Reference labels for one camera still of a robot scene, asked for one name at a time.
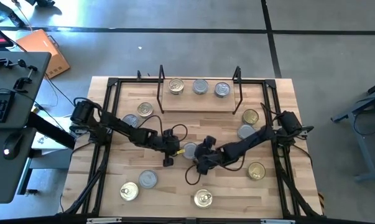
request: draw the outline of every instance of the computer mouse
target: computer mouse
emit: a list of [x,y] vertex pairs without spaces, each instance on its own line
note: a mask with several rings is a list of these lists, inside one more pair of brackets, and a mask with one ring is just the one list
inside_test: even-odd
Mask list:
[[5,159],[12,160],[19,155],[22,138],[23,134],[20,131],[16,131],[6,138],[3,144],[3,157]]

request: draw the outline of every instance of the metal can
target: metal can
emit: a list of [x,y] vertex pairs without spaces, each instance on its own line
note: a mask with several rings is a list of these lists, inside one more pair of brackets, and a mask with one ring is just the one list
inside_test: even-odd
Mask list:
[[175,95],[182,94],[184,86],[183,80],[179,78],[171,79],[168,84],[170,92]]
[[248,167],[248,177],[252,180],[261,180],[266,175],[266,170],[260,162],[253,162]]
[[243,113],[243,122],[253,125],[259,120],[259,115],[255,110],[248,109]]
[[240,139],[244,140],[255,132],[255,129],[251,125],[243,124],[241,125],[241,127],[239,127],[237,135]]
[[205,94],[208,91],[208,82],[205,80],[195,80],[193,83],[193,92],[198,95]]
[[154,112],[154,109],[152,108],[152,105],[148,102],[141,103],[137,107],[137,113],[142,118],[148,118],[149,116],[153,114],[153,112]]
[[139,118],[137,118],[137,116],[135,116],[134,114],[125,115],[123,121],[132,126],[133,128],[136,128],[139,124]]
[[215,95],[219,98],[225,98],[230,93],[230,86],[227,83],[219,82],[215,86]]
[[153,170],[145,170],[139,176],[139,184],[145,189],[151,189],[157,184],[157,174]]
[[212,194],[207,189],[201,189],[194,195],[194,202],[198,208],[208,208],[212,204]]
[[183,146],[185,152],[183,153],[183,156],[186,159],[195,159],[195,149],[197,148],[197,145],[194,142],[188,142]]
[[121,187],[121,190],[119,190],[119,194],[125,201],[131,201],[134,200],[139,194],[139,188],[134,182],[126,182]]

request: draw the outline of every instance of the desk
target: desk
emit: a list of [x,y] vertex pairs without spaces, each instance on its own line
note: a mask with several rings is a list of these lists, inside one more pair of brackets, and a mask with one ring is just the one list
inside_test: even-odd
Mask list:
[[[19,59],[23,59],[27,66],[33,65],[37,67],[38,70],[31,75],[32,83],[24,85],[25,90],[28,92],[23,93],[29,98],[35,99],[40,84],[44,79],[44,74],[50,60],[50,53],[0,52],[0,58],[8,58],[13,63],[17,63]],[[29,69],[19,66],[15,66],[12,69],[1,68],[0,88],[12,90],[16,80],[28,76],[28,73]],[[46,134],[52,139],[61,139],[62,144],[66,144],[71,148],[74,146],[74,138],[72,136],[30,112],[34,102],[26,96],[15,94],[6,122],[0,123],[0,203],[9,203],[12,201],[37,131]],[[9,161],[3,157],[3,144],[6,138],[18,129],[23,129],[22,132],[24,135],[20,153],[15,159]]]
[[[103,103],[108,77],[93,77],[88,98],[99,104]],[[299,116],[297,100],[291,79],[278,79],[277,91],[281,110],[293,111]],[[264,125],[264,113],[260,102],[263,101],[262,88],[243,84],[243,103],[236,115],[231,113],[167,113],[161,114],[156,101],[157,85],[153,83],[123,83],[119,97],[117,117],[136,113],[137,106],[147,101],[154,107],[154,114],[162,118],[164,129],[183,123],[188,126],[187,139],[201,143],[206,135],[217,138],[217,146],[227,142],[239,141],[236,131],[242,124],[241,115],[248,108],[259,113],[259,121],[254,125]],[[144,125],[147,128],[159,129],[156,119]],[[183,136],[184,129],[177,128],[176,135]],[[306,143],[298,140],[296,145],[307,150]],[[86,185],[90,169],[93,146],[86,147],[72,157],[70,169],[63,191],[62,204],[68,208],[79,196]],[[105,178],[100,216],[120,217],[205,217],[205,218],[280,218],[282,217],[275,177],[274,161],[270,142],[264,142],[246,154],[243,169],[230,172],[216,167],[203,175],[194,186],[185,182],[185,171],[192,162],[179,155],[174,166],[162,167],[164,155],[150,149],[143,149],[129,143],[126,137],[114,133],[109,155],[109,164]],[[297,149],[290,153],[295,184],[305,200],[318,213],[321,213],[317,188],[309,158]],[[261,162],[266,168],[266,176],[253,181],[246,176],[248,165]],[[230,165],[237,168],[241,160]],[[132,202],[125,202],[119,195],[119,189],[125,182],[138,183],[139,174],[152,169],[157,173],[158,183],[153,189],[139,188],[139,196]],[[191,172],[188,178],[193,182],[198,177]],[[209,209],[199,209],[193,202],[193,196],[199,189],[208,189],[213,194],[213,203]],[[90,209],[96,197],[96,188],[90,200]],[[292,210],[290,194],[287,192],[289,209]]]

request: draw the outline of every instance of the silver can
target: silver can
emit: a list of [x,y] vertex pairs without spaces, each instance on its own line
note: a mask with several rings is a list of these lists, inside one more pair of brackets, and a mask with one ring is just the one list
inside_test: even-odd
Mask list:
[[137,116],[135,116],[134,114],[125,115],[123,121],[132,126],[133,128],[136,128],[139,124],[139,118],[137,118]]
[[194,195],[194,202],[198,208],[208,208],[212,204],[212,194],[207,189],[201,189]]
[[185,152],[183,153],[184,158],[186,159],[195,159],[195,149],[197,145],[194,142],[188,142],[183,146]]
[[179,78],[173,78],[169,81],[168,87],[172,94],[178,95],[183,93],[183,88],[185,87],[185,84],[183,80]]
[[240,139],[244,140],[255,132],[255,129],[251,125],[243,124],[239,127],[237,135]]
[[153,170],[145,170],[139,176],[139,184],[142,188],[151,189],[157,184],[157,174]]
[[207,93],[208,91],[208,82],[205,80],[195,80],[193,83],[193,92],[198,95]]
[[219,98],[225,98],[230,93],[230,86],[227,83],[219,82],[215,86],[215,95]]
[[142,118],[148,118],[149,116],[153,114],[153,112],[154,112],[154,109],[152,105],[148,102],[141,103],[137,107],[137,113]]
[[119,194],[125,201],[131,201],[134,200],[139,194],[139,188],[134,182],[126,182],[121,187],[121,190],[119,190]]

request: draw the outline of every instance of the gold can lid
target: gold can lid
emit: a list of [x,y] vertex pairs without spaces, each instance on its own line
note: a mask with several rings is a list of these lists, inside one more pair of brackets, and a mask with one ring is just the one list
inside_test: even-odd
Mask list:
[[139,194],[139,188],[134,182],[126,182],[119,190],[119,194],[125,201],[131,201]]
[[212,203],[212,194],[207,189],[201,189],[194,195],[194,202],[199,208],[208,208]]
[[179,92],[183,90],[183,87],[185,86],[183,80],[179,78],[173,78],[169,81],[169,89],[170,91]]
[[248,109],[243,113],[243,121],[246,124],[255,124],[259,120],[259,115],[255,110]]
[[266,175],[266,170],[260,162],[253,162],[248,167],[248,176],[253,180],[261,180]]
[[148,102],[141,103],[137,107],[137,113],[142,117],[150,116],[153,112],[152,105]]

